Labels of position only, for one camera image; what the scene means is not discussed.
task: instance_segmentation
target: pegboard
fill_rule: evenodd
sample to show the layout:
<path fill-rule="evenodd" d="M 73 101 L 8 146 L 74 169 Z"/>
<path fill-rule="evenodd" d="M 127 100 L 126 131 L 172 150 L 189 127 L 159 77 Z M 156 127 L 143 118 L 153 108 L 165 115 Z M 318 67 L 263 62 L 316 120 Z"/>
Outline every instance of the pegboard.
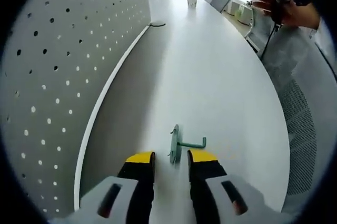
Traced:
<path fill-rule="evenodd" d="M 13 24 L 2 56 L 1 131 L 20 184 L 48 219 L 74 211 L 93 107 L 149 22 L 148 0 L 27 0 Z"/>

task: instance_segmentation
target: black cable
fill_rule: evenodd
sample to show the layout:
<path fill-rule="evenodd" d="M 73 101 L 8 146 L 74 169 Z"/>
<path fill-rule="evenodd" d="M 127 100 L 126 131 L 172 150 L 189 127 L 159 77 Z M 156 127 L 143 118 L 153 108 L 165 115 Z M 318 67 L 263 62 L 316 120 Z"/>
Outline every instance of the black cable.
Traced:
<path fill-rule="evenodd" d="M 269 35 L 269 37 L 268 37 L 267 43 L 266 43 L 265 46 L 264 46 L 264 49 L 263 49 L 263 52 L 262 52 L 261 58 L 260 58 L 261 61 L 263 60 L 263 57 L 264 57 L 265 51 L 267 50 L 267 46 L 268 46 L 268 44 L 269 44 L 270 38 L 272 37 L 272 35 L 273 35 L 275 29 L 276 29 L 276 23 L 274 23 L 273 30 L 271 31 L 271 33 L 270 33 L 270 35 Z"/>

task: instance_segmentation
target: human hand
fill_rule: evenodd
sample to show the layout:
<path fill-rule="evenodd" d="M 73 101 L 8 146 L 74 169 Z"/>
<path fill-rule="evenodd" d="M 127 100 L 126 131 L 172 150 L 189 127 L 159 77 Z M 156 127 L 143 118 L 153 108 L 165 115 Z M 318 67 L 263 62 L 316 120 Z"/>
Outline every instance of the human hand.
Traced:
<path fill-rule="evenodd" d="M 253 6 L 263 10 L 263 13 L 267 16 L 271 15 L 271 2 L 273 0 L 259 0 L 253 2 Z M 297 6 L 293 0 L 283 5 L 284 15 L 282 18 L 282 24 L 288 26 L 303 26 L 317 30 L 321 18 L 316 11 L 313 4 L 306 6 Z"/>

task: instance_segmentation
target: table top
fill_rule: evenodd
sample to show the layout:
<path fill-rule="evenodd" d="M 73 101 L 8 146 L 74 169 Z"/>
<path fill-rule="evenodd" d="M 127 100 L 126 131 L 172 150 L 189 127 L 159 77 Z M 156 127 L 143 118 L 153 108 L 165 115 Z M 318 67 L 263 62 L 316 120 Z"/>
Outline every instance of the table top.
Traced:
<path fill-rule="evenodd" d="M 96 118 L 82 170 L 87 192 L 125 159 L 156 152 L 155 199 L 150 223 L 195 223 L 187 148 L 181 163 L 167 156 L 176 124 L 183 141 L 201 143 L 227 173 L 260 190 L 280 211 L 290 152 L 274 86 L 235 27 L 204 0 L 150 0 L 152 21 L 114 79 Z"/>

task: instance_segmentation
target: chair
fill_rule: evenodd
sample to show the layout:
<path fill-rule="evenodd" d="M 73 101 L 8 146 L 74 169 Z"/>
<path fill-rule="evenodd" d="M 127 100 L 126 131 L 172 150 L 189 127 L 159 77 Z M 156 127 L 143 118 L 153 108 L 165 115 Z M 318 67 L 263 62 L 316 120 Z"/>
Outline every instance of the chair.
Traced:
<path fill-rule="evenodd" d="M 279 96 L 289 134 L 290 174 L 282 212 L 295 215 L 319 185 L 337 141 L 337 80 L 299 28 L 282 27 L 264 64 Z"/>
<path fill-rule="evenodd" d="M 270 17 L 264 16 L 261 11 L 252 8 L 252 28 L 245 36 L 247 42 L 256 52 L 262 51 L 274 26 Z"/>
<path fill-rule="evenodd" d="M 211 5 L 220 13 L 223 12 L 230 0 L 212 0 Z"/>

